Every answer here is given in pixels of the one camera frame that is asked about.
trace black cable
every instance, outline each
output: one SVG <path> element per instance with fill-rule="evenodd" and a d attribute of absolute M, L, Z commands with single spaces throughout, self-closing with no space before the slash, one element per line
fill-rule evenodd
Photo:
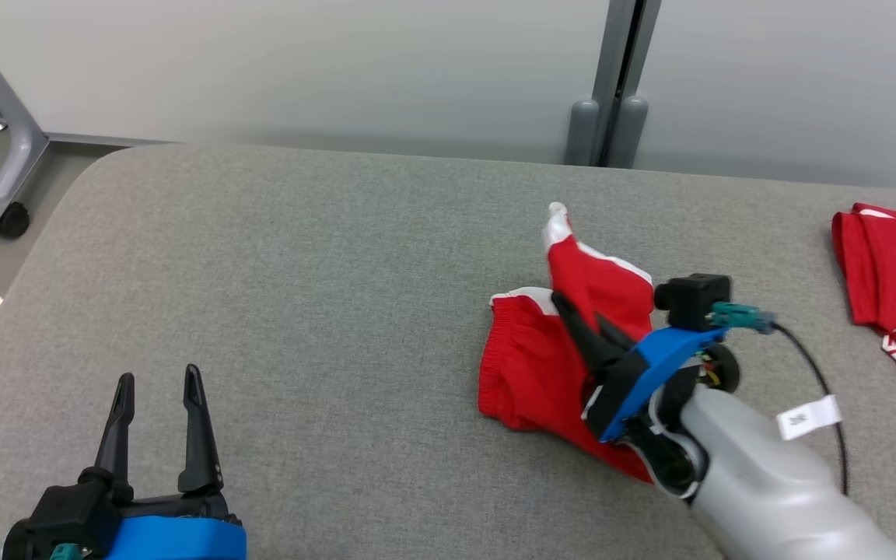
<path fill-rule="evenodd" d="M 779 333 L 783 333 L 783 336 L 791 341 L 794 348 L 797 348 L 797 351 L 803 355 L 804 359 L 807 360 L 807 365 L 811 366 L 811 371 L 814 372 L 814 378 L 818 379 L 818 385 L 821 385 L 821 390 L 824 391 L 825 397 L 829 396 L 831 389 L 828 389 L 828 382 L 826 382 L 824 375 L 821 375 L 821 368 L 818 368 L 817 362 L 814 361 L 814 358 L 811 358 L 807 348 L 804 348 L 804 345 L 800 344 L 800 340 L 797 340 L 797 337 L 793 336 L 793 333 L 787 330 L 785 326 L 782 326 L 780 323 L 773 323 L 772 327 Z M 842 462 L 842 494 L 849 496 L 849 453 L 845 450 L 845 433 L 842 432 L 842 422 L 835 423 L 835 437 L 838 439 L 839 462 Z"/>

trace chair wheel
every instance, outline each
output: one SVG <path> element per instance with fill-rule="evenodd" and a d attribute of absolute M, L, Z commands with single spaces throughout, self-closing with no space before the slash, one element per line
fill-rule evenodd
<path fill-rule="evenodd" d="M 739 361 L 731 350 L 720 344 L 703 351 L 700 358 L 704 361 L 704 376 L 701 383 L 712 389 L 724 390 L 725 393 L 735 393 L 739 387 Z"/>
<path fill-rule="evenodd" d="M 30 213 L 19 202 L 10 202 L 0 217 L 0 237 L 15 239 L 30 227 Z"/>

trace teal connector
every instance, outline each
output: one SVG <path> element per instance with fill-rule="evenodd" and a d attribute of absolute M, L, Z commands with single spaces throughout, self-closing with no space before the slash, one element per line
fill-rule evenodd
<path fill-rule="evenodd" d="M 776 319 L 776 315 L 768 311 L 727 301 L 719 301 L 712 305 L 711 311 L 711 324 L 716 327 L 751 329 L 762 334 L 772 333 L 772 324 Z"/>
<path fill-rule="evenodd" d="M 51 560 L 82 560 L 82 549 L 77 544 L 60 544 L 51 554 Z"/>

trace gray fabric surface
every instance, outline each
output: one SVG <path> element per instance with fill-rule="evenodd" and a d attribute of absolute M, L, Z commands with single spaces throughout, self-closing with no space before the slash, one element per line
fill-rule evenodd
<path fill-rule="evenodd" d="M 79 178 L 0 311 L 0 543 L 92 462 L 123 372 L 131 482 L 173 492 L 196 362 L 251 558 L 718 558 L 653 488 L 476 410 L 488 297 L 548 284 L 551 201 L 657 281 L 729 274 L 778 312 L 838 394 L 854 499 L 896 539 L 896 366 L 850 325 L 828 234 L 896 191 L 163 145 Z M 779 336 L 731 346 L 764 414 L 819 396 Z M 836 467 L 831 430 L 807 440 Z"/>

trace white stripe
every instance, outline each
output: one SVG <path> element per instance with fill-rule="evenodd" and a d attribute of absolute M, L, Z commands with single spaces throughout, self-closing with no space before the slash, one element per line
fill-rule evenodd
<path fill-rule="evenodd" d="M 590 407 L 593 407 L 593 403 L 597 402 L 597 397 L 600 396 L 600 391 L 604 389 L 604 386 L 598 385 L 596 389 L 593 390 L 593 394 L 590 395 L 590 400 L 586 401 L 586 407 L 583 409 L 583 413 L 579 415 L 579 419 L 586 419 L 587 412 L 590 412 Z"/>
<path fill-rule="evenodd" d="M 888 354 L 896 352 L 896 341 L 892 341 L 889 334 L 884 335 L 883 343 L 880 346 Z"/>
<path fill-rule="evenodd" d="M 605 255 L 604 253 L 597 251 L 597 249 L 594 249 L 593 247 L 590 247 L 590 245 L 587 245 L 585 243 L 579 243 L 579 250 L 586 253 L 587 255 L 590 255 L 593 258 L 608 260 L 625 270 L 629 270 L 629 271 L 636 273 L 638 276 L 641 276 L 641 278 L 643 280 L 645 280 L 646 282 L 648 282 L 649 284 L 652 283 L 652 275 L 650 273 L 645 272 L 644 270 L 638 268 L 637 266 L 633 265 L 632 263 L 629 263 L 625 259 L 612 257 L 611 255 Z"/>
<path fill-rule="evenodd" d="M 548 248 L 569 235 L 572 235 L 572 227 L 569 227 L 568 210 L 561 202 L 552 202 L 548 205 L 548 222 L 541 231 L 541 236 L 544 237 L 544 251 L 548 252 Z"/>
<path fill-rule="evenodd" d="M 558 315 L 558 309 L 555 309 L 555 304 L 551 302 L 551 290 L 534 286 L 518 288 L 508 291 L 506 294 L 495 294 L 490 298 L 490 307 L 493 306 L 493 300 L 495 299 L 515 298 L 518 296 L 531 298 L 537 304 L 537 308 L 541 309 L 541 315 Z"/>
<path fill-rule="evenodd" d="M 880 210 L 871 210 L 870 208 L 864 208 L 857 212 L 861 216 L 873 216 L 875 219 L 894 219 L 894 216 L 881 212 Z"/>

